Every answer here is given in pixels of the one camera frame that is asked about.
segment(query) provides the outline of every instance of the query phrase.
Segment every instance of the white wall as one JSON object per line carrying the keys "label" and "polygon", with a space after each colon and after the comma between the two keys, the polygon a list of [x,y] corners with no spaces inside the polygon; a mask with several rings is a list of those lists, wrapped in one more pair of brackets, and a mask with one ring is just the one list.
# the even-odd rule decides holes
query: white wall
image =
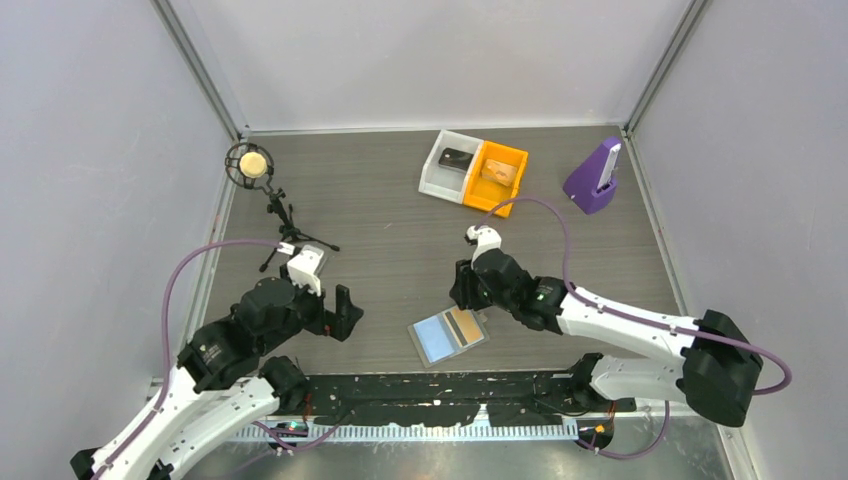
{"label": "white wall", "polygon": [[70,478],[161,374],[229,139],[147,1],[3,2],[0,45],[0,478]]}
{"label": "white wall", "polygon": [[623,123],[689,3],[182,1],[253,130]]}
{"label": "white wall", "polygon": [[636,133],[692,313],[794,368],[751,406],[764,479],[848,468],[847,23],[843,0],[712,2]]}

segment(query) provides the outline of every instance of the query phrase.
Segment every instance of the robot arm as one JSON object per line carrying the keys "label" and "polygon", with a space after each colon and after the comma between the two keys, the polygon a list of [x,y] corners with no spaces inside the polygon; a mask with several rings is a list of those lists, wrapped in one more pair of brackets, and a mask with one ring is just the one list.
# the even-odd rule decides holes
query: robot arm
{"label": "robot arm", "polygon": [[[217,445],[215,442],[218,442],[218,438],[225,438],[218,435],[220,432],[215,428],[229,428],[227,424],[213,425],[212,422],[220,419],[219,414],[227,410],[230,404],[224,405],[223,409],[213,409],[201,417],[198,426],[190,427],[189,424],[239,378],[255,371],[261,357],[302,330],[330,336],[338,341],[344,341],[350,336],[356,322],[362,318],[363,311],[353,305],[350,291],[343,285],[336,286],[336,311],[324,308],[325,294],[316,275],[323,252],[312,247],[301,250],[286,244],[281,246],[281,250],[293,254],[293,257],[280,268],[280,278],[267,277],[260,280],[242,296],[241,302],[230,308],[228,316],[195,332],[177,356],[177,365],[169,372],[171,381],[165,402],[147,426],[131,439],[117,459],[107,461],[150,415],[155,398],[105,446],[83,450],[74,455],[71,465],[77,478],[92,478],[104,466],[106,470],[99,477],[102,479],[169,478],[157,474],[157,469],[159,472],[167,471],[170,463],[164,462],[171,462],[174,458],[182,458],[181,465],[196,462],[193,460],[195,456],[190,455],[186,459],[185,452],[178,455],[179,450],[166,448],[171,440],[177,434],[184,436],[187,432],[189,435],[199,431],[210,433],[209,428],[212,428],[213,435],[204,438],[203,444],[194,442],[191,445],[200,453],[206,451],[209,445]],[[267,362],[268,367],[264,367],[256,383],[250,385],[251,390],[256,391],[247,394],[248,398],[254,395],[257,401],[250,402],[250,411],[246,407],[246,411],[236,417],[242,419],[246,414],[251,420],[260,418],[267,413],[266,409],[274,407],[270,411],[276,411],[282,403],[288,404],[297,398],[300,384],[296,380],[299,377],[292,372],[292,368],[298,373],[299,370],[287,361],[271,359]],[[191,446],[186,447],[189,452],[192,451]]]}
{"label": "robot arm", "polygon": [[200,459],[248,423],[280,410],[302,408],[307,390],[306,377],[288,357],[268,359],[259,375],[239,387],[237,394],[172,437],[148,480],[183,478]]}
{"label": "robot arm", "polygon": [[[604,400],[639,397],[684,402],[703,417],[738,427],[745,421],[762,359],[734,347],[674,333],[686,327],[746,341],[733,321],[708,310],[702,319],[655,313],[602,298],[562,279],[531,277],[501,250],[490,227],[466,232],[476,245],[471,260],[456,264],[450,296],[463,309],[496,306],[533,330],[577,335],[625,348],[646,359],[617,359],[599,353],[584,356],[573,368],[573,395],[586,408]],[[657,329],[602,311],[603,307],[654,320]]]}

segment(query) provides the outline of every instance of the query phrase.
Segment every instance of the clear plastic box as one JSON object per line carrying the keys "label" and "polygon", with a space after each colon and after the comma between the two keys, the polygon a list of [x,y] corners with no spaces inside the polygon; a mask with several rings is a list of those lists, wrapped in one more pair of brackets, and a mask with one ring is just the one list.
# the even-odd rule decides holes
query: clear plastic box
{"label": "clear plastic box", "polygon": [[[474,154],[467,172],[439,165],[439,157],[446,148],[455,148],[462,152]],[[433,144],[430,155],[421,170],[418,191],[450,202],[462,203],[463,198],[465,198],[465,189],[468,187],[469,172],[474,170],[482,148],[483,140],[479,138],[448,130],[439,132],[436,143]]]}

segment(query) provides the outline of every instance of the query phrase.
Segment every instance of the microphone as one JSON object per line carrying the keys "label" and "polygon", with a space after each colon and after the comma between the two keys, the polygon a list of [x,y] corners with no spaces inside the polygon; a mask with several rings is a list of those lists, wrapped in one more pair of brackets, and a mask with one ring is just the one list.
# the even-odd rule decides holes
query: microphone
{"label": "microphone", "polygon": [[224,170],[227,178],[241,188],[253,190],[257,181],[265,177],[265,184],[258,188],[267,195],[274,191],[271,187],[274,159],[268,150],[255,143],[240,142],[230,147],[224,158]]}

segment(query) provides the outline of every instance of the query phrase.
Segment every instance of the microphone stand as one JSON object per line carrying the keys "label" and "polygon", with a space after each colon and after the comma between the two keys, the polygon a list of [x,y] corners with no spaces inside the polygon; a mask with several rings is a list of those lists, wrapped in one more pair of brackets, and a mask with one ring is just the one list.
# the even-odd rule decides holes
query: microphone stand
{"label": "microphone stand", "polygon": [[[303,233],[299,228],[297,228],[294,224],[294,207],[291,203],[288,204],[288,209],[283,206],[282,199],[284,198],[286,198],[286,193],[283,191],[282,188],[278,188],[276,192],[268,193],[269,203],[265,207],[268,213],[276,214],[283,222],[283,224],[280,225],[280,234],[282,235],[282,238],[280,239],[281,242],[295,243],[313,241],[328,247],[334,252],[338,252],[341,250],[338,245],[333,245],[323,240],[319,240],[313,237],[312,235]],[[264,272],[268,269],[268,265],[270,265],[271,260],[276,254],[277,249],[271,250],[271,254],[268,255],[267,259],[265,259],[265,263],[259,266],[260,272]]]}

